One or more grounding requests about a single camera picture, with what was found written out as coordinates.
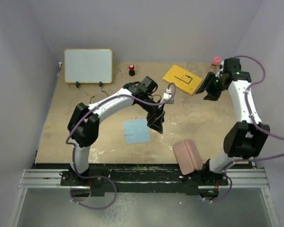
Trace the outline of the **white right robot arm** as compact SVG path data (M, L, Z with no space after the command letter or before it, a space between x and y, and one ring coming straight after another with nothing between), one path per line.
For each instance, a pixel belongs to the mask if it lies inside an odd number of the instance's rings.
M257 114L252 99L250 73L242 71L239 58L221 60L216 57L196 94L206 92L204 100L217 101L223 91L228 91L235 112L236 123L225 136L223 152L207 161L209 169L201 173L201 180L206 185L217 181L218 175L224 173L236 163L236 160L248 160L257 157L262 150L270 131Z

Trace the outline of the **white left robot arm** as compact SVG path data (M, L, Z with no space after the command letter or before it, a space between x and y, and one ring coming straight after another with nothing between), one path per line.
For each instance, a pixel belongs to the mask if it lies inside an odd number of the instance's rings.
M97 140L100 124L109 116L130 107L139 105L147 112L147 126L156 132L163 133L164 105L169 102L155 102L151 97L158 88L157 83L149 77L141 82L125 84L115 94L100 102L85 105L78 104L68 124L70 132L66 144L73 145L71 168L74 171L71 180L77 185L84 185L88 180L89 150Z

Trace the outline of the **pink glasses case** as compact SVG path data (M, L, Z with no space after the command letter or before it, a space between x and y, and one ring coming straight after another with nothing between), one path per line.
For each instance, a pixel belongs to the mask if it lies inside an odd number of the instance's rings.
M175 143L173 151L183 175L202 169L202 159L193 140L182 140Z

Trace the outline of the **blue cleaning cloth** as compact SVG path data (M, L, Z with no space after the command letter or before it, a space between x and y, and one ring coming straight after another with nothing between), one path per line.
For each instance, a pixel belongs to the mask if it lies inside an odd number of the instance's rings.
M150 141L150 130L145 119L124 122L124 137L126 144Z

